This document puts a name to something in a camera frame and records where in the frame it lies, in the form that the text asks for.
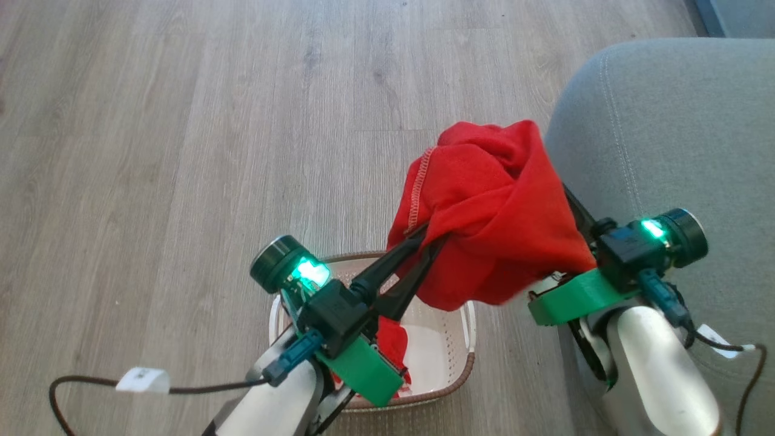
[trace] green bracket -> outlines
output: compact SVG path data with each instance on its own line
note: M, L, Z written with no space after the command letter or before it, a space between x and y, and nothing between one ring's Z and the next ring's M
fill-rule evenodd
M619 292L595 268L546 291L528 303L528 308L538 325L556 326L613 306L639 293L639 289L629 293Z
M281 290L294 326L298 319L298 310L303 304L300 293L310 296L317 292L316 289L312 290L301 284L298 286L299 289ZM334 371L346 385L376 407L387 406L393 395L404 384L404 379L393 369L393 366L387 363L362 337L358 337L335 359L327 358L321 351L315 353L315 356Z

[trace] gray sofa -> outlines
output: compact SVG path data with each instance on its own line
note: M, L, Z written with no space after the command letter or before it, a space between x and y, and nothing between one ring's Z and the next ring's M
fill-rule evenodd
M647 40L610 47L563 93L546 146L594 216L620 222L684 207L710 254L677 271L697 325L775 349L775 40ZM733 427L758 355L691 354ZM770 359L744 435L775 429Z

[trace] plastic laundry basket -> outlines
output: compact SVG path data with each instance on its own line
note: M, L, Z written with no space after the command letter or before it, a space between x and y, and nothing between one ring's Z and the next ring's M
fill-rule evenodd
M334 278L349 285L350 280L383 253L352 254L323 259ZM385 283L387 290L397 278ZM269 319L270 344L290 324L278 296L272 304ZM419 299L413 299L401 325L406 329L408 347L404 364L409 369L412 384L405 386L383 409L410 407L428 403L458 390L474 368L474 347L477 342L474 305L466 303L459 310L444 312L433 309ZM345 411L376 410L371 403L355 396Z

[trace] red cloth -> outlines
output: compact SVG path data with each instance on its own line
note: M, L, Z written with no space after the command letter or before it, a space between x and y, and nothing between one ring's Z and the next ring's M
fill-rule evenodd
M393 366L399 370L406 368L406 365L404 365L404 355L406 355L408 343L409 338L406 330L401 327L399 322L393 321L390 318L380 317L379 330L377 330L377 347L391 361ZM404 382L412 384L412 377L409 375L409 371L404 374ZM393 397L398 398L398 393L395 393Z
M409 167L387 248L426 222L423 244L449 234L417 294L438 309L502 304L554 271L595 267L532 121L442 133Z

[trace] cable tag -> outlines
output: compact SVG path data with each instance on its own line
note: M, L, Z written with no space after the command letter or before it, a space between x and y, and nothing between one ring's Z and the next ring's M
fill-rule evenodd
M170 392L170 375L163 369L143 368L137 366L130 369L119 380L115 390L126 392Z
M716 331L710 328L707 324L702 324L700 328L697 329L697 332L708 339L718 342L719 344L731 345L730 343L725 341L725 339L721 337L720 334L716 333ZM713 349L713 351L719 353L720 355L726 358L736 358L737 355L740 354L740 351L728 351L728 350L719 350L718 348L713 348L713 347L711 348Z

